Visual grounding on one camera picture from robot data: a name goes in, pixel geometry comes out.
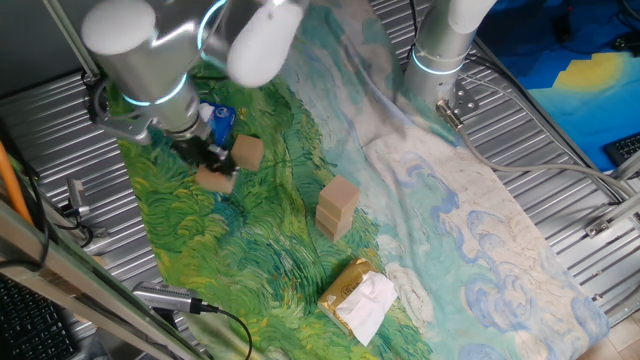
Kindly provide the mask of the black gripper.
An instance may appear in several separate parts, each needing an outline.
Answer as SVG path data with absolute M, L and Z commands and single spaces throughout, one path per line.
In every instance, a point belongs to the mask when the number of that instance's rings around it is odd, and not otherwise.
M 239 170 L 230 152 L 212 144 L 208 138 L 194 136 L 189 139 L 173 140 L 171 148 L 191 166 L 205 166 L 208 170 L 224 176 L 234 176 Z

